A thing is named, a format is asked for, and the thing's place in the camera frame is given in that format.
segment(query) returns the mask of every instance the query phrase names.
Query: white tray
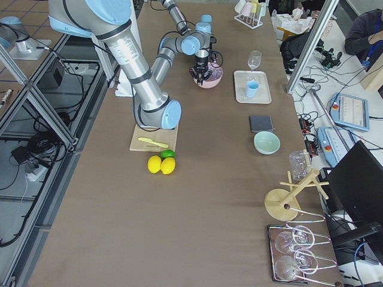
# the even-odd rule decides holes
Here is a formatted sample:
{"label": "white tray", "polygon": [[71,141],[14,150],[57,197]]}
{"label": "white tray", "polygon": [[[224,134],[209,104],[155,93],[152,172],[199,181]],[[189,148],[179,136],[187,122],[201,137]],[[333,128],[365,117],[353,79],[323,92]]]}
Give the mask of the white tray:
{"label": "white tray", "polygon": [[[246,97],[247,76],[251,75],[258,83],[259,89],[255,97]],[[264,72],[259,71],[235,71],[235,99],[239,103],[271,103],[271,94],[268,78]]]}

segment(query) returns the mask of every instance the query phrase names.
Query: computer monitor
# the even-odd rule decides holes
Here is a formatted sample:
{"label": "computer monitor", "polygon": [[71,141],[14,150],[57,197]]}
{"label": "computer monitor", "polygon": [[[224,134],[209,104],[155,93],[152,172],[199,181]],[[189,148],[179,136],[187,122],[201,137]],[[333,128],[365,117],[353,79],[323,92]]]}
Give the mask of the computer monitor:
{"label": "computer monitor", "polygon": [[364,238],[383,264],[382,165],[362,141],[358,141],[333,168],[328,180],[357,227],[341,235],[341,242]]}

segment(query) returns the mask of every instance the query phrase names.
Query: blue cup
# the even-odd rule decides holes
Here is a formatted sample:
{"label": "blue cup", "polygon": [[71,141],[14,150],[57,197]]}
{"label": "blue cup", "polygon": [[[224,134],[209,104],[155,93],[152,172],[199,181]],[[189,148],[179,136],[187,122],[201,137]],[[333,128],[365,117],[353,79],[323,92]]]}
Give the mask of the blue cup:
{"label": "blue cup", "polygon": [[255,97],[259,88],[259,84],[255,81],[247,81],[246,97]]}

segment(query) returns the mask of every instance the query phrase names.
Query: lime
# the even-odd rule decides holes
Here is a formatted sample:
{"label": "lime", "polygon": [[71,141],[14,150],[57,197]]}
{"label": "lime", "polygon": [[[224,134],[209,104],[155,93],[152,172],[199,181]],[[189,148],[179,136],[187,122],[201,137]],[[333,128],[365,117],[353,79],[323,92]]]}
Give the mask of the lime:
{"label": "lime", "polygon": [[171,149],[166,149],[161,152],[161,158],[168,158],[168,157],[175,157],[175,152],[173,152]]}

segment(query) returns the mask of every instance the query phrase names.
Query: yellow knife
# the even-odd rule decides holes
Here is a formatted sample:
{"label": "yellow knife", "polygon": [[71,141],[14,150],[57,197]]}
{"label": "yellow knife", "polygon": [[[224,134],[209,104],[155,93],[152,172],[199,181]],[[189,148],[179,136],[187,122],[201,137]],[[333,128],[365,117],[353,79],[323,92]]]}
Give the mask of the yellow knife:
{"label": "yellow knife", "polygon": [[169,147],[169,145],[166,143],[163,144],[162,142],[155,142],[149,138],[138,138],[138,140],[141,142],[148,142],[148,143],[153,144],[153,145],[158,145],[158,146],[161,146],[162,148],[168,148]]}

